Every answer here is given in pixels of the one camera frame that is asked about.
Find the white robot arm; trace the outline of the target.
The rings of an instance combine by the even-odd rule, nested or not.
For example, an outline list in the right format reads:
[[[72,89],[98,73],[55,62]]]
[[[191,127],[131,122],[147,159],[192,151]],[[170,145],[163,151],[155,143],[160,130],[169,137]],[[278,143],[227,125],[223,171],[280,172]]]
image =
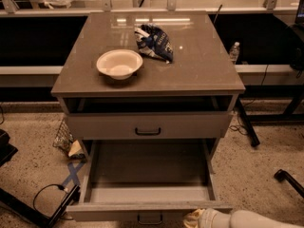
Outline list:
[[[233,214],[224,214],[216,209],[197,209],[183,218],[185,228],[304,228],[300,225],[285,223],[262,215],[237,210]]]

